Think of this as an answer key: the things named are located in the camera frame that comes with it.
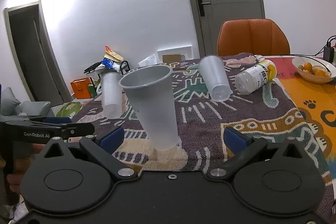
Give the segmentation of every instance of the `bowl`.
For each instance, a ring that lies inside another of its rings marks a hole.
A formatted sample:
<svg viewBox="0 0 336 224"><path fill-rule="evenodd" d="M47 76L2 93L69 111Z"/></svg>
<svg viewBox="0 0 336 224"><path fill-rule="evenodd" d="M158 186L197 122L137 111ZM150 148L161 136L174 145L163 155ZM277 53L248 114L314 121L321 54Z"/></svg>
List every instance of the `bowl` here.
<svg viewBox="0 0 336 224"><path fill-rule="evenodd" d="M298 69L299 65L303 66L306 62L311 63L312 66L322 66L323 67L323 65L316 60L318 60L319 62L324 64L330 70L330 77L316 76L316 75L312 75L308 72L304 72L303 70ZM328 83L336 77L336 68L332 64L330 64L329 62L324 61L324 60L319 59L319 58L310 59L310 58L307 58L307 57L298 56L298 57L293 58L292 64L294 65L296 71L302 76L302 78L304 78L304 79L306 79L310 82L316 83L316 84Z"/></svg>

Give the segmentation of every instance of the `white plastic bag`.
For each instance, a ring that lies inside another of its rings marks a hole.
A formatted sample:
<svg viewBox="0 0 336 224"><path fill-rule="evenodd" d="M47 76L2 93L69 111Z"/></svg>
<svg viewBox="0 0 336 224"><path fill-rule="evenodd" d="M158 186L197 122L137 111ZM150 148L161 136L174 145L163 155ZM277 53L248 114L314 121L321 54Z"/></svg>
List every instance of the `white plastic bag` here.
<svg viewBox="0 0 336 224"><path fill-rule="evenodd" d="M156 58L156 54L151 54L148 57L146 57L144 60L140 61L139 67L146 67L150 65L156 65L158 63L158 60Z"/></svg>

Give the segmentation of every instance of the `finger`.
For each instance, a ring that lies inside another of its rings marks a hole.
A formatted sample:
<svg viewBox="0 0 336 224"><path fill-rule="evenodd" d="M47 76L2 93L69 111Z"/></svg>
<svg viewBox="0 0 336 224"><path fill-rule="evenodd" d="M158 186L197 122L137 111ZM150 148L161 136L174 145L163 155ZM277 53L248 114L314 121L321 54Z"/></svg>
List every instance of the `finger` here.
<svg viewBox="0 0 336 224"><path fill-rule="evenodd" d="M4 168L6 166L6 161L0 156L0 168Z"/></svg>
<svg viewBox="0 0 336 224"><path fill-rule="evenodd" d="M24 174L8 174L7 181L9 184L20 184Z"/></svg>
<svg viewBox="0 0 336 224"><path fill-rule="evenodd" d="M12 192L17 193L17 194L21 194L20 185L11 184L9 186L9 188L11 189Z"/></svg>
<svg viewBox="0 0 336 224"><path fill-rule="evenodd" d="M44 146L45 146L45 144L34 143L32 149L31 149L31 153L32 154L38 154L38 153L40 153L41 150L44 148Z"/></svg>
<svg viewBox="0 0 336 224"><path fill-rule="evenodd" d="M26 172L33 162L32 158L14 160L14 171Z"/></svg>

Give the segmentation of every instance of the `tablecloth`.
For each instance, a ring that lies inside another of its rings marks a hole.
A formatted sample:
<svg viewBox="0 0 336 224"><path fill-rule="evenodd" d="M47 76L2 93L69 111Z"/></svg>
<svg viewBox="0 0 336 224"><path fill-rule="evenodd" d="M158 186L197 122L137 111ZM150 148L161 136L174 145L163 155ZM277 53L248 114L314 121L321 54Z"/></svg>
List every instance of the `tablecloth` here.
<svg viewBox="0 0 336 224"><path fill-rule="evenodd" d="M293 57L269 57L278 79L288 91L318 141L336 179L336 80L324 85L303 79L292 65Z"/></svg>
<svg viewBox="0 0 336 224"><path fill-rule="evenodd" d="M326 184L326 193L319 214L328 218L333 202L330 173L322 150L287 92L275 81L264 85L251 95L243 96L235 89L235 76L255 65L253 54L243 53L224 58L233 94L226 102L214 102L198 71L199 59L171 63L179 143L174 148L155 150L142 129L132 107L123 94L120 118L104 117L101 96L88 103L74 117L74 122L92 122L96 133L106 133L113 126L125 129L124 143L113 156L137 171L144 170L202 170L216 167L232 153L223 142L225 127L231 126L245 135L261 135L270 142L282 142L296 137L313 159Z"/></svg>

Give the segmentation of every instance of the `green pillow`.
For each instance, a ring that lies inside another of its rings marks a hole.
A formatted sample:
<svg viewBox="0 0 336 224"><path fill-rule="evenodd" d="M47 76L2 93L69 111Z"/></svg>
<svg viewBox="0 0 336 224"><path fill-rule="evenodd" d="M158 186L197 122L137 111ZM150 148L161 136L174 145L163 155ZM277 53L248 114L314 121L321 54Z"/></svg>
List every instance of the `green pillow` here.
<svg viewBox="0 0 336 224"><path fill-rule="evenodd" d="M5 88L1 92L0 114L4 116L10 116L14 109L21 104L13 94L10 87Z"/></svg>

